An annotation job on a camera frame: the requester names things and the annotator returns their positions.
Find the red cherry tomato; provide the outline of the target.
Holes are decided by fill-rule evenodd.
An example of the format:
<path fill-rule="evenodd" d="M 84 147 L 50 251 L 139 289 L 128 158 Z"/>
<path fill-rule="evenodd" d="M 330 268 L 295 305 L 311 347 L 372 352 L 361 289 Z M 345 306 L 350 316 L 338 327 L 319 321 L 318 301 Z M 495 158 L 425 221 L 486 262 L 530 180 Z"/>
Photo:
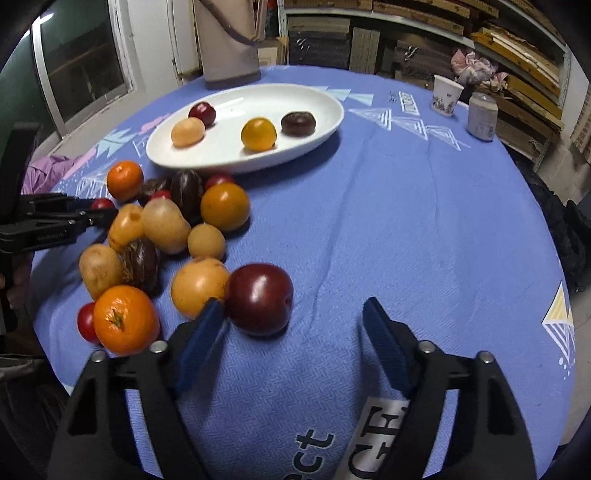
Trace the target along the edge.
<path fill-rule="evenodd" d="M 77 328 L 81 337 L 88 343 L 98 345 L 100 343 L 94 328 L 95 303 L 83 305 L 77 314 Z"/>
<path fill-rule="evenodd" d="M 233 179 L 231 175 L 225 173 L 213 174 L 206 180 L 204 190 L 211 189 L 213 186 L 221 185 L 224 183 L 235 184 L 235 179 Z"/>
<path fill-rule="evenodd" d="M 169 190 L 158 190 L 156 192 L 154 192 L 151 196 L 150 199 L 151 200 L 155 200 L 155 199 L 170 199 L 171 195 L 170 195 L 170 191 Z"/>
<path fill-rule="evenodd" d="M 97 198 L 90 205 L 92 210 L 116 209 L 115 204 L 109 198 Z"/>

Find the window with white frame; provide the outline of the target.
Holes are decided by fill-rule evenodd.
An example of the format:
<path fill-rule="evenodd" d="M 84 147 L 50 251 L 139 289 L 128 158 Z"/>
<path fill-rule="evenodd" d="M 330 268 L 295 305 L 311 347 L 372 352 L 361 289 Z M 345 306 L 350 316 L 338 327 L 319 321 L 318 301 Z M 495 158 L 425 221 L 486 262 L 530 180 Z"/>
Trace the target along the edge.
<path fill-rule="evenodd" d="M 129 92 L 109 1 L 55 1 L 32 25 L 42 93 L 64 137 Z"/>

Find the large dark red plum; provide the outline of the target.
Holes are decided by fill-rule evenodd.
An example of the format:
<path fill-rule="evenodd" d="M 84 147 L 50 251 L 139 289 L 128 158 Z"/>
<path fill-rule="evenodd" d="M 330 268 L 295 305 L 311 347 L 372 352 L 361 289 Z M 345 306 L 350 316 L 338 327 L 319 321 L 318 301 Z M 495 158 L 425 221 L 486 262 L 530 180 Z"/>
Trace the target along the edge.
<path fill-rule="evenodd" d="M 286 329 L 293 303 L 293 281 L 273 264 L 244 265 L 231 274 L 226 284 L 226 316 L 235 327 L 252 336 L 274 336 Z"/>

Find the dark brown fruit back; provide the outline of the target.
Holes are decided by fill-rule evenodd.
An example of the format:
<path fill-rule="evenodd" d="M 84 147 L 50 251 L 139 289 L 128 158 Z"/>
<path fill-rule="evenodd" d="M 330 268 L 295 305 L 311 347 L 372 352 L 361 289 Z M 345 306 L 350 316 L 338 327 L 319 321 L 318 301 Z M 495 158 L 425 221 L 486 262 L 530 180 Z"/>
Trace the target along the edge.
<path fill-rule="evenodd" d="M 171 178 L 166 176 L 145 180 L 136 195 L 136 201 L 144 207 L 155 193 L 161 190 L 169 191 L 170 185 Z"/>

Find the silver drink can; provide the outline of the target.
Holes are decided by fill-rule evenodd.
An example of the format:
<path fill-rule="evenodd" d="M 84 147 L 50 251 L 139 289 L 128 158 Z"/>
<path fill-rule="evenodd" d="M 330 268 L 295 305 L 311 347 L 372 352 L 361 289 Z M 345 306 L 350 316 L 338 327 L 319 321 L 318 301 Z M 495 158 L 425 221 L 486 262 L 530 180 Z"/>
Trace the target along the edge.
<path fill-rule="evenodd" d="M 496 135 L 498 105 L 494 98 L 474 92 L 469 101 L 467 130 L 475 138 L 492 142 Z"/>

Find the dark brown flat fruit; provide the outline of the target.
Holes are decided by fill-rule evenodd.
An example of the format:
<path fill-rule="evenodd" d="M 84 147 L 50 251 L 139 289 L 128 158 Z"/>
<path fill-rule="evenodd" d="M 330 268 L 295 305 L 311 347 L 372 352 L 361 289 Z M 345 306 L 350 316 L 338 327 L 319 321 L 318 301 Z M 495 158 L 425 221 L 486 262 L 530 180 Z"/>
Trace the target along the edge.
<path fill-rule="evenodd" d="M 317 122 L 313 114 L 307 111 L 287 113 L 280 121 L 281 130 L 287 136 L 305 137 L 315 132 Z"/>

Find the large pale orange fruit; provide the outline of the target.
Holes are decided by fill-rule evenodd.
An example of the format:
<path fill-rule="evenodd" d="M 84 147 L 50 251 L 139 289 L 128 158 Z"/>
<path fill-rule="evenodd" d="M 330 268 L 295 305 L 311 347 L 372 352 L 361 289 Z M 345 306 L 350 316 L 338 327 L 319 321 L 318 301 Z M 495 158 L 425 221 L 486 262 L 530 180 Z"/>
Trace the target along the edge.
<path fill-rule="evenodd" d="M 172 303 L 186 319 L 197 319 L 209 299 L 224 302 L 229 277 L 230 273 L 221 261 L 193 259 L 175 274 L 171 282 Z"/>

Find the dark purple passion fruit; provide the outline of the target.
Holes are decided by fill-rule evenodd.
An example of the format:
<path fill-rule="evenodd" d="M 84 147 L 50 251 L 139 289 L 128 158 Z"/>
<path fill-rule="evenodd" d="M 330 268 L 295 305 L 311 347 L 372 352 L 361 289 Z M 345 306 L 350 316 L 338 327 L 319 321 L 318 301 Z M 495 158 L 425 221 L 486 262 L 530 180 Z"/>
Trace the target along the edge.
<path fill-rule="evenodd" d="M 176 203 L 184 219 L 195 226 L 201 222 L 200 203 L 204 195 L 204 184 L 197 171 L 185 169 L 172 178 L 170 198 Z"/>

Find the yellow orange round fruit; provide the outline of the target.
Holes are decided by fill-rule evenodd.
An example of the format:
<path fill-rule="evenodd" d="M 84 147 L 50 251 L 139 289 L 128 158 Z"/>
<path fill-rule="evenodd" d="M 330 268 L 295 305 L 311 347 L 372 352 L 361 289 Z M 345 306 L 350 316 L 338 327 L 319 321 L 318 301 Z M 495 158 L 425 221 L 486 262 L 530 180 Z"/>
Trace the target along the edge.
<path fill-rule="evenodd" d="M 205 223 L 221 232 L 238 230 L 249 221 L 249 195 L 235 183 L 214 185 L 201 198 L 200 214 Z"/>

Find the blue patterned tablecloth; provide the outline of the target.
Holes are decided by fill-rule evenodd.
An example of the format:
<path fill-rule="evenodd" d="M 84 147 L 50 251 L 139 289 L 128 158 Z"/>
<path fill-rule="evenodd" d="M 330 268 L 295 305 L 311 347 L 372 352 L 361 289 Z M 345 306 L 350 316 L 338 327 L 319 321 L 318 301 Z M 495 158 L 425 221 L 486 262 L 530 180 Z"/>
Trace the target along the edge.
<path fill-rule="evenodd" d="M 436 114 L 423 89 L 345 70 L 271 67 L 344 106 L 339 133 L 301 159 L 242 177 L 252 224 L 228 266 L 266 261 L 294 281 L 287 332 L 225 327 L 181 400 L 216 479 L 367 479 L 401 421 L 362 326 L 376 298 L 448 353 L 491 351 L 525 420 L 535 470 L 558 447 L 576 347 L 542 210 L 499 141 Z"/>

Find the dark patterned passion fruit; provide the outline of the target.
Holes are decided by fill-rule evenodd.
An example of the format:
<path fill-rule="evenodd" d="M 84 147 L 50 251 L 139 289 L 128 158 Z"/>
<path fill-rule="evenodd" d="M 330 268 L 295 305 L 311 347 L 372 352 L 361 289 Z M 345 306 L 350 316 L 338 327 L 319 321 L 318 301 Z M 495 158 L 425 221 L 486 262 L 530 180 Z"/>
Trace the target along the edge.
<path fill-rule="evenodd" d="M 151 294 L 158 284 L 159 263 L 159 252 L 149 239 L 133 240 L 122 254 L 124 283 Z"/>

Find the orange tangerine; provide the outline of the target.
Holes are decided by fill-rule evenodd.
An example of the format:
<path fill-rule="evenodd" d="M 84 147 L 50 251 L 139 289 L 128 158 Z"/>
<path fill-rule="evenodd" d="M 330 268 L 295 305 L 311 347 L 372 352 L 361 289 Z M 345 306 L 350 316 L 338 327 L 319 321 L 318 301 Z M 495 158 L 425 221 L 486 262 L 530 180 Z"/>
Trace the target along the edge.
<path fill-rule="evenodd" d="M 94 306 L 93 325 L 100 343 L 119 356 L 141 352 L 160 334 L 150 298 L 128 285 L 112 287 L 100 296 Z"/>
<path fill-rule="evenodd" d="M 125 160 L 115 164 L 106 177 L 107 190 L 118 202 L 127 202 L 136 197 L 143 185 L 140 166 Z"/>

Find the pink crumpled cloth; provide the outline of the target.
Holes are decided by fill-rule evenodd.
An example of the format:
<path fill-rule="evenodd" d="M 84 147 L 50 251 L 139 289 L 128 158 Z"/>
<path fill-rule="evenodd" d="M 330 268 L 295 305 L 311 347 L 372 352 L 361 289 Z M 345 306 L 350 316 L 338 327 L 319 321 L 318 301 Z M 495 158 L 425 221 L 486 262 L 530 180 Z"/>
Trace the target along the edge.
<path fill-rule="evenodd" d="M 499 92 L 506 86 L 508 74 L 499 65 L 475 51 L 458 49 L 451 57 L 455 81 L 463 86 L 483 86 Z"/>

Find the red cherry tomato back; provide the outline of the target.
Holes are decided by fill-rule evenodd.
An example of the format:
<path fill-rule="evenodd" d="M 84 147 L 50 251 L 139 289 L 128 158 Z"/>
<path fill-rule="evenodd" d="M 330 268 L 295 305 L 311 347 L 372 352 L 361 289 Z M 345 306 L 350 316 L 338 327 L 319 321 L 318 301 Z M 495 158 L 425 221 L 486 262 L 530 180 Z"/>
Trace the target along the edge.
<path fill-rule="evenodd" d="M 224 183 L 235 184 L 235 179 L 233 179 L 231 175 L 225 173 L 213 174 L 206 180 L 204 190 L 211 189 L 213 186 L 221 185 Z"/>

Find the large tan pear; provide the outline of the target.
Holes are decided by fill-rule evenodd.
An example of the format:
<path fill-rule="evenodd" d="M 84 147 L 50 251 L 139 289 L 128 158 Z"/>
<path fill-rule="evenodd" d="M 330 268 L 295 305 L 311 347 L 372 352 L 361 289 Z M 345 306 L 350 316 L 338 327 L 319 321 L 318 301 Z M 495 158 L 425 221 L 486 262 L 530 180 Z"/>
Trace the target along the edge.
<path fill-rule="evenodd" d="M 143 208 L 141 225 L 144 236 L 161 252 L 176 255 L 187 248 L 191 227 L 171 200 L 150 200 Z"/>

